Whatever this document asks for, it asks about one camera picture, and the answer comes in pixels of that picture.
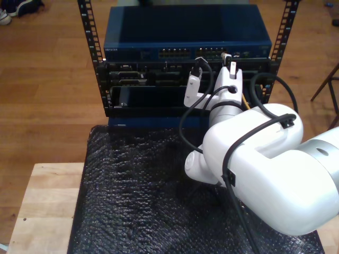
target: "wooden floor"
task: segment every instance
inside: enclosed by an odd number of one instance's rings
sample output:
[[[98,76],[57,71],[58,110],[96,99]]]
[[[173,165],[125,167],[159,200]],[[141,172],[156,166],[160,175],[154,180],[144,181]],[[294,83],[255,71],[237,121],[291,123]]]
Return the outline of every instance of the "wooden floor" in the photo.
[[[92,1],[103,44],[112,0]],[[258,3],[274,41],[283,1]],[[8,244],[31,170],[83,162],[91,127],[106,124],[76,1],[45,1],[39,14],[0,26],[0,243]],[[279,71],[293,89],[305,139],[334,118],[328,89],[315,90],[339,61],[339,29],[321,1],[302,1]],[[276,85],[271,102],[291,105]]]

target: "white sneaker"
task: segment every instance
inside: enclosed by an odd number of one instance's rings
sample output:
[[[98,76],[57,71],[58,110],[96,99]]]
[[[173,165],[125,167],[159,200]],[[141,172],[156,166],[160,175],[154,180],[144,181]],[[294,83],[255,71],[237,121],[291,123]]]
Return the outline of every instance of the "white sneaker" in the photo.
[[[0,25],[8,25],[11,21],[12,18],[6,13],[6,11],[0,9]]]

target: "wooden table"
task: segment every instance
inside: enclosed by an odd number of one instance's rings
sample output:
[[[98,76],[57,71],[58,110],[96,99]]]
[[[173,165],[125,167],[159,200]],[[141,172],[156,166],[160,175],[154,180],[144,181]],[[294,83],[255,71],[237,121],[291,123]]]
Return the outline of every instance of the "wooden table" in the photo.
[[[9,254],[66,254],[83,163],[35,164]],[[338,216],[318,230],[326,254],[339,254]]]

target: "yellow cable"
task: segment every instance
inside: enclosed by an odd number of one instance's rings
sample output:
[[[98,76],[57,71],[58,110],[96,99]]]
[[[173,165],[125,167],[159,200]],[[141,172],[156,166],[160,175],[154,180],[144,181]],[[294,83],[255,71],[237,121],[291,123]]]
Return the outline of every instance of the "yellow cable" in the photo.
[[[246,108],[247,108],[248,110],[250,110],[251,108],[249,107],[248,102],[247,102],[247,100],[246,100],[244,94],[243,94],[243,101],[244,101],[244,104],[245,104]]]

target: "shoe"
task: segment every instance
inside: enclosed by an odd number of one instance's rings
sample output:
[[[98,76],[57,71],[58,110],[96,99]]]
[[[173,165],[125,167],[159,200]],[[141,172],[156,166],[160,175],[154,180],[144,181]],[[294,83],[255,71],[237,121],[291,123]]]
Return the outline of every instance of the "shoe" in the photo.
[[[11,21],[12,18],[6,13],[6,11],[0,9],[0,25],[8,25]]]
[[[41,0],[2,0],[1,2],[1,8],[11,17],[34,13],[40,6],[44,6]]]

